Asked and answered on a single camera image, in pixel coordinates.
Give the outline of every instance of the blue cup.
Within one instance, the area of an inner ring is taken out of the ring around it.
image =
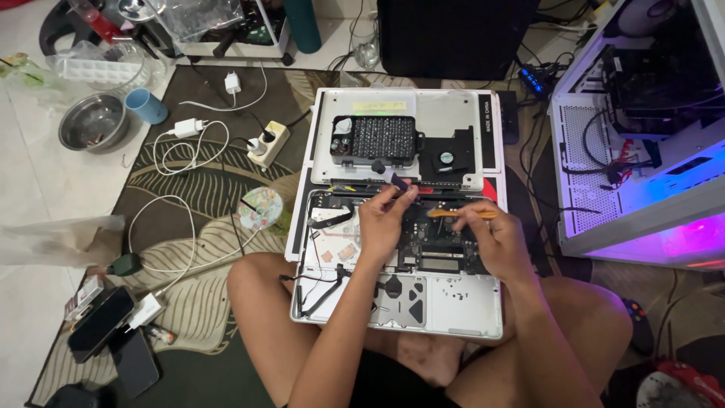
[[[146,88],[136,88],[128,92],[123,104],[126,109],[132,110],[152,125],[163,122],[169,116],[169,110]]]

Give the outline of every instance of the game controller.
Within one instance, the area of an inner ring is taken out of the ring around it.
[[[632,299],[622,298],[622,301],[632,319],[632,339],[629,345],[643,356],[652,356],[655,352],[655,336],[645,310]]]

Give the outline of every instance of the person's left hand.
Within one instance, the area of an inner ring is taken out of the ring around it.
[[[403,213],[418,196],[418,187],[409,186],[405,194],[389,204],[398,191],[396,187],[388,186],[358,207],[361,242],[358,262],[371,262],[379,269],[390,259],[400,239]]]

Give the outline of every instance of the black smartphone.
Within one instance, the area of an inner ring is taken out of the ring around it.
[[[136,299],[126,286],[114,287],[99,302],[68,337],[68,348],[78,364],[97,354],[136,307]]]
[[[108,348],[129,398],[136,398],[161,377],[154,351],[141,328],[118,330],[109,340]]]

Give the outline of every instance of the leaf pattern rug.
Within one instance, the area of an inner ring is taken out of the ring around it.
[[[162,176],[153,161],[153,144],[159,134],[173,123],[187,118],[219,120],[226,123],[231,137],[256,137],[259,126],[250,115],[236,111],[221,113],[191,105],[178,105],[192,99],[206,105],[226,107],[221,97],[223,79],[234,70],[242,82],[242,99],[256,99],[264,81],[259,68],[178,66],[164,96],[170,117],[161,125],[152,126],[136,157],[126,185],[118,199],[114,214],[126,216],[127,225],[150,200],[162,195],[178,195],[191,207],[197,233],[197,257],[192,269],[179,283],[167,291],[169,308],[157,322],[178,335],[172,346],[153,340],[152,345],[162,370],[162,379],[147,392],[129,400],[107,352],[75,364],[67,349],[70,327],[63,325],[49,352],[29,406],[43,406],[61,386],[81,382],[112,399],[117,407],[273,407],[236,332],[228,300],[226,275],[240,256],[237,237],[226,211],[225,191],[242,196],[256,187],[267,185],[276,189],[286,205],[294,203],[302,154],[310,129],[310,116],[293,129],[275,164],[267,171],[253,165],[243,148],[232,144],[227,153],[204,168],[184,176]],[[317,88],[338,86],[337,73],[310,70],[267,69],[267,94],[249,112],[262,123],[275,120],[290,123],[307,110],[315,99]],[[488,89],[505,90],[507,82],[451,81],[391,77],[380,73],[355,73],[363,83],[386,86],[411,86],[419,89]],[[523,99],[517,82],[511,89]],[[725,384],[725,297],[722,296],[720,274],[594,261],[589,259],[550,257],[544,252],[546,232],[537,235],[539,222],[550,225],[556,213],[539,207],[526,191],[518,152],[533,124],[532,115],[538,107],[519,111],[521,140],[505,147],[506,183],[509,211],[522,220],[527,242],[539,273],[546,277],[563,275],[607,287],[622,297],[639,301],[648,313],[655,336],[660,338],[659,355],[688,362],[701,372],[715,375]],[[543,140],[534,154],[534,183],[542,198],[556,201],[554,159],[549,127],[544,127]],[[165,151],[175,140],[163,138],[157,149]],[[224,143],[221,126],[214,125],[204,136],[199,158],[211,158]],[[526,156],[531,154],[530,143]],[[189,163],[191,151],[175,150],[169,154],[170,168]],[[221,161],[228,177],[224,177]],[[134,225],[133,249],[141,251],[145,263],[153,269],[179,270],[189,261],[191,230],[186,209],[175,200],[160,200],[149,206]],[[250,231],[242,229],[245,241]],[[282,253],[285,237],[260,232],[246,246],[248,253],[272,251]],[[560,255],[558,248],[552,248]],[[225,256],[222,261],[204,266]],[[110,277],[115,285],[127,285],[140,298],[150,290],[158,290],[171,282],[177,272],[153,272],[147,269],[126,278]],[[650,359],[628,351],[619,363],[604,400],[608,407],[634,407],[639,381],[652,371]]]

